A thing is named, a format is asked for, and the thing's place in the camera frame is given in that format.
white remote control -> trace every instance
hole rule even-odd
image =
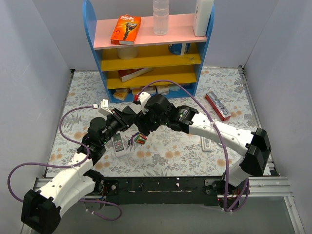
[[[201,148],[204,152],[211,152],[212,146],[211,146],[211,140],[210,139],[206,139],[203,136],[200,137],[201,139]]]
[[[114,146],[116,157],[122,157],[126,155],[126,149],[122,142],[120,133],[113,135],[112,141],[113,141],[113,146]]]

gillette razor box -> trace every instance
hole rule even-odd
[[[218,99],[213,91],[209,91],[206,94],[205,98],[222,121],[226,121],[231,117],[228,109],[226,109],[226,107],[221,103],[221,101]]]
[[[140,24],[140,16],[120,16],[111,37],[111,43],[115,45],[134,45]]]

floral tablecloth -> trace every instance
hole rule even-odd
[[[213,119],[218,119],[212,107],[204,99],[209,90],[213,90],[231,112],[232,116],[228,124],[249,130],[257,127],[237,69],[203,69],[201,73],[196,98],[209,111]],[[75,107],[99,103],[103,98],[107,98],[107,94],[98,72],[75,72],[64,113]],[[189,105],[200,111],[200,108],[188,97],[170,99],[170,102],[175,106]],[[126,105],[130,105],[136,112],[140,110],[140,106],[130,102],[113,103],[109,107],[122,110]],[[100,116],[102,116],[100,113],[92,109],[75,111],[64,120],[64,133],[72,139],[81,141],[87,132],[89,122]],[[128,147],[128,138],[135,132],[137,129],[133,125],[129,130],[121,133],[127,150],[126,156],[116,157],[112,143],[109,141],[106,144],[106,153],[94,166],[95,170],[104,176],[220,176],[225,170],[223,149],[214,142],[213,151],[205,153],[201,149],[199,136],[173,132],[161,126],[148,136],[145,145],[135,143]],[[67,164],[77,147],[57,132],[49,163]],[[231,149],[228,152],[230,165],[240,158]],[[59,169],[47,168],[46,176],[53,177],[58,172]],[[268,167],[265,175],[270,175]]]

razor picture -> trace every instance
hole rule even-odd
[[[129,32],[131,32],[133,29],[135,29],[137,26],[136,23],[126,23],[126,32],[125,35],[123,36],[123,39],[126,40]]]

white backdrop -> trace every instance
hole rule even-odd
[[[16,234],[22,204],[7,176],[18,164],[48,161],[70,71],[31,0],[0,0],[0,31],[0,233]],[[43,173],[17,170],[13,190],[23,198]]]
[[[33,0],[67,65],[96,70],[82,21],[82,0]],[[151,16],[152,0],[91,0],[98,19]],[[278,0],[215,0],[215,21],[205,65],[245,65]],[[170,14],[192,13],[196,0],[170,0]]]
[[[312,2],[279,1],[246,64],[246,77],[279,172],[312,233]]]

